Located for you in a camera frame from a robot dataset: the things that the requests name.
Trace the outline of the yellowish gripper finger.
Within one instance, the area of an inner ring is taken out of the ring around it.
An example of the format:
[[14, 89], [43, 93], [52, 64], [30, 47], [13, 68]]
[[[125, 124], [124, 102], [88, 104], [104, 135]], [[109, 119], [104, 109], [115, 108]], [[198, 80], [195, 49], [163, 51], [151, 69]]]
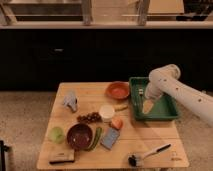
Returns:
[[145, 100], [143, 102], [143, 108], [142, 108], [142, 112], [143, 113], [149, 113], [152, 109], [152, 107], [154, 106], [154, 102], [151, 100]]

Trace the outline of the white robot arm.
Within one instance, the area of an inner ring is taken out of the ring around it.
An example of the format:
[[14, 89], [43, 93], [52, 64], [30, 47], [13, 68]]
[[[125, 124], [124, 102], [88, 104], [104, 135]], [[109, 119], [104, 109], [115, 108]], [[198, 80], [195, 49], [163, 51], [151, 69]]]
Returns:
[[180, 75], [181, 71], [175, 64], [152, 70], [148, 76], [145, 98], [156, 102], [166, 93], [213, 127], [213, 97], [181, 83]]

